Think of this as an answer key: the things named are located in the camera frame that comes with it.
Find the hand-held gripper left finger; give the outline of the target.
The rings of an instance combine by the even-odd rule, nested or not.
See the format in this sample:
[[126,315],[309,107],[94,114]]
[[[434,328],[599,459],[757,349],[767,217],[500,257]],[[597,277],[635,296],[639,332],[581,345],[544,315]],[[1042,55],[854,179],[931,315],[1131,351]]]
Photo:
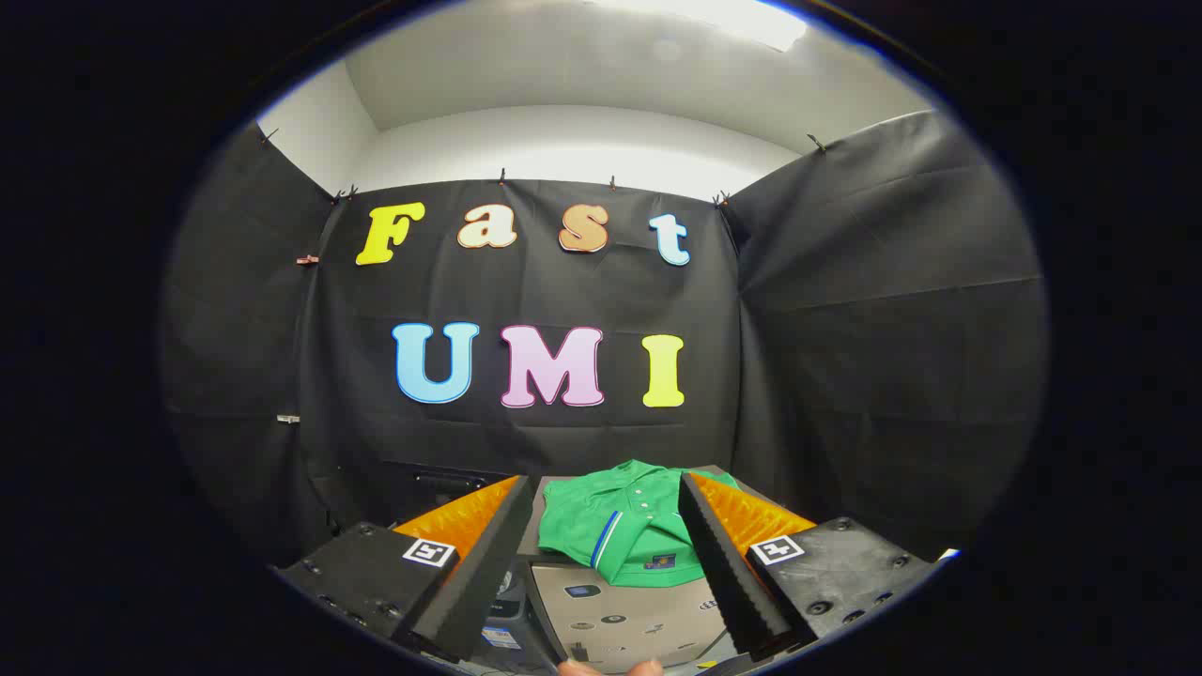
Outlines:
[[404,524],[361,522],[275,574],[379,640],[465,660],[514,563],[535,488],[532,478],[517,475]]

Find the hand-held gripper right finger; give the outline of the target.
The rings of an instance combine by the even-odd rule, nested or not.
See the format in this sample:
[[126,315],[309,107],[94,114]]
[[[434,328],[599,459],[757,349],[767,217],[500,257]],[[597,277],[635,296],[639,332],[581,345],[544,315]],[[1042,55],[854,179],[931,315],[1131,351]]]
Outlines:
[[837,640],[939,573],[853,518],[816,524],[698,472],[678,498],[734,650],[755,663]]

